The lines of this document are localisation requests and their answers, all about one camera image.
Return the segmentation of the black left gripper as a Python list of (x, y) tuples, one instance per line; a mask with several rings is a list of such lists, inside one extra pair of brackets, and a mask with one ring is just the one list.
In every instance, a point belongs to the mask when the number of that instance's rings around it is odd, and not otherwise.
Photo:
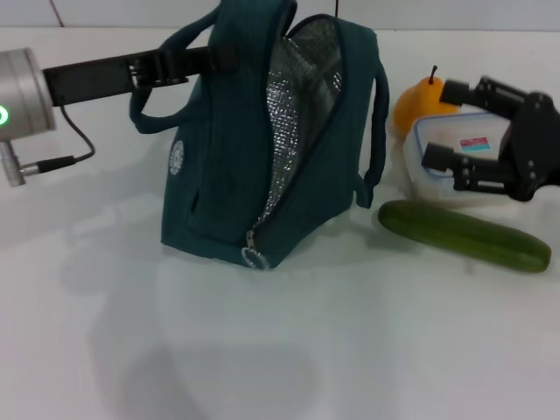
[(184, 84), (188, 76), (155, 73), (207, 73), (235, 70), (239, 54), (231, 45), (157, 49), (43, 70), (54, 107), (127, 94), (135, 87)]

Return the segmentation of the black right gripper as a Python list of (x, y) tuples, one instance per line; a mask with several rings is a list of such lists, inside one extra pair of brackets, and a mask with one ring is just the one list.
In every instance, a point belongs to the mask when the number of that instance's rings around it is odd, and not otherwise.
[(559, 185), (559, 112), (550, 96), (527, 94), (483, 76), (474, 88), (463, 81), (447, 80), (439, 100), (512, 118), (500, 145), (502, 163), (434, 143), (427, 145), (422, 166), (451, 171), (456, 191), (507, 193), (513, 200), (528, 202), (538, 189)]

